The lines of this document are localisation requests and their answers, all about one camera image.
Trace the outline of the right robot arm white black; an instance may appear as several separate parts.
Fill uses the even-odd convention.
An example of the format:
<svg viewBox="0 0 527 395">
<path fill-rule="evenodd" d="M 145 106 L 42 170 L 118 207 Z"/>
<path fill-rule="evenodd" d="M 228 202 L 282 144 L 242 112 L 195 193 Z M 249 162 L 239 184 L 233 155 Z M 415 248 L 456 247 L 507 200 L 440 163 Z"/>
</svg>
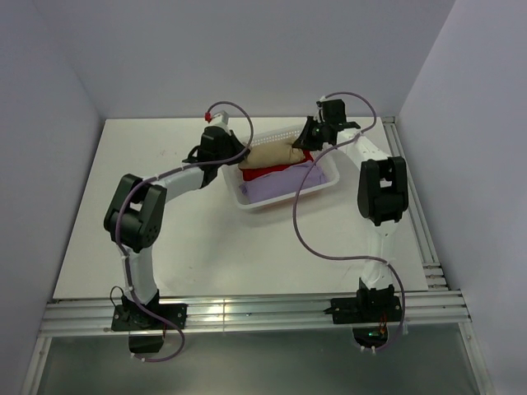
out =
<svg viewBox="0 0 527 395">
<path fill-rule="evenodd" d="M 391 258 L 394 235 L 409 205 L 406 161 L 387 154 L 366 136 L 373 124 L 361 127 L 348 120 L 342 98 L 341 92 L 322 97 L 293 144 L 319 152 L 320 159 L 340 150 L 359 170 L 357 209 L 370 235 L 367 253 L 357 260 L 365 265 L 357 293 L 331 299 L 325 313 L 335 324 L 403 321 L 405 299 L 395 294 L 403 284 Z"/>
</svg>

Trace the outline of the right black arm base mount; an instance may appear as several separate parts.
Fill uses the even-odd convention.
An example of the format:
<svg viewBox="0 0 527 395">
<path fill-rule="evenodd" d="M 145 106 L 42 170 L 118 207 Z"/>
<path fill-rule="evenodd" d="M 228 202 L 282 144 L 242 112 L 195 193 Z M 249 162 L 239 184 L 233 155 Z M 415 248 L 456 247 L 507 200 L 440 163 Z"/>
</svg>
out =
<svg viewBox="0 0 527 395">
<path fill-rule="evenodd" d="M 397 296 L 393 285 L 377 290 L 369 289 L 361 281 L 353 297 L 332 298 L 324 314 L 333 324 L 365 324 L 353 328 L 352 334 L 360 348 L 377 350 L 389 342 L 389 323 L 397 323 L 397 332 L 403 330 L 406 313 L 405 294 Z"/>
</svg>

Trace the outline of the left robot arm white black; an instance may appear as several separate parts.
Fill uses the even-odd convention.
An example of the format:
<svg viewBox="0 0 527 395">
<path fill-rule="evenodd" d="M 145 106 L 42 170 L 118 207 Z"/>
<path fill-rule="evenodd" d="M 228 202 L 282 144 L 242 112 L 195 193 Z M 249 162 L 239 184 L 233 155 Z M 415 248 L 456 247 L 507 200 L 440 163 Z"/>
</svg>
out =
<svg viewBox="0 0 527 395">
<path fill-rule="evenodd" d="M 153 274 L 152 246 L 161 233 L 166 204 L 207 187 L 223 165 L 237 165 L 250 153 L 226 126 L 206 127 L 179 168 L 149 178 L 124 175 L 104 218 L 104 229 L 119 249 L 125 290 L 119 317 L 139 328 L 168 323 Z"/>
</svg>

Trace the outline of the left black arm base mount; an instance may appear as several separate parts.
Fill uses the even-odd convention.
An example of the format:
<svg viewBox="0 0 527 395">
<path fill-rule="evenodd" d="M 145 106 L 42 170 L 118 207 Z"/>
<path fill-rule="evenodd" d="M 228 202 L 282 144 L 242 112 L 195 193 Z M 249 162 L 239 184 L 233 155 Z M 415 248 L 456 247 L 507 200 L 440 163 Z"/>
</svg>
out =
<svg viewBox="0 0 527 395">
<path fill-rule="evenodd" d="M 187 308 L 187 304 L 157 304 L 153 306 L 153 311 L 179 329 L 184 329 Z M 159 352 L 164 345 L 166 331 L 169 329 L 167 323 L 146 314 L 127 298 L 114 307 L 110 330 L 126 332 L 128 348 L 136 355 L 150 356 Z"/>
</svg>

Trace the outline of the white plastic basket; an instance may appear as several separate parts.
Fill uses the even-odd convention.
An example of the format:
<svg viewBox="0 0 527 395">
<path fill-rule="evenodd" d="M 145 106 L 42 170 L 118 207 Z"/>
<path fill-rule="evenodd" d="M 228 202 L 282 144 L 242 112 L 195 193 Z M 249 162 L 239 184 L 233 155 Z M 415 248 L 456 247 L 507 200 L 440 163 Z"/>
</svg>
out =
<svg viewBox="0 0 527 395">
<path fill-rule="evenodd" d="M 301 194 L 306 195 L 338 183 L 340 175 L 331 155 L 318 161 L 306 181 L 302 182 L 310 163 L 308 160 L 250 181 L 244 180 L 243 172 L 235 165 L 222 168 L 222 173 L 235 205 L 242 211 L 254 211 L 293 199 L 299 187 L 302 187 Z"/>
</svg>

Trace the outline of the beige t shirt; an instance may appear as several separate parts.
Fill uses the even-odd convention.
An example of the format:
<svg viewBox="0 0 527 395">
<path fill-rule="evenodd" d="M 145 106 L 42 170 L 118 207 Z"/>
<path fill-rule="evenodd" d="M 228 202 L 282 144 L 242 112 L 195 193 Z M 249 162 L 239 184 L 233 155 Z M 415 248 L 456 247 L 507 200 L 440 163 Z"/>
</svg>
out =
<svg viewBox="0 0 527 395">
<path fill-rule="evenodd" d="M 265 142 L 250 148 L 247 157 L 238 164 L 241 170 L 256 170 L 277 165 L 295 165 L 306 158 L 302 149 L 293 147 L 294 137 Z"/>
</svg>

